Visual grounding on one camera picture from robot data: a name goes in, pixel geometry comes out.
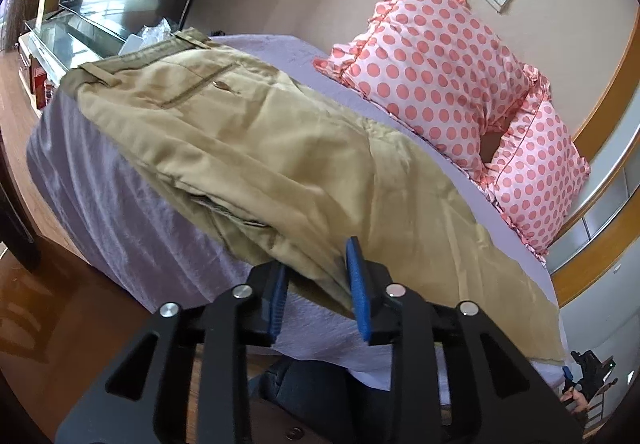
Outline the person's right hand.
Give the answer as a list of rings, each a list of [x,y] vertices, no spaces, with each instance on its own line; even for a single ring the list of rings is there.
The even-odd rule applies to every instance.
[[[588,412],[589,403],[579,390],[569,388],[560,396],[563,406],[574,416],[582,416],[584,412]]]

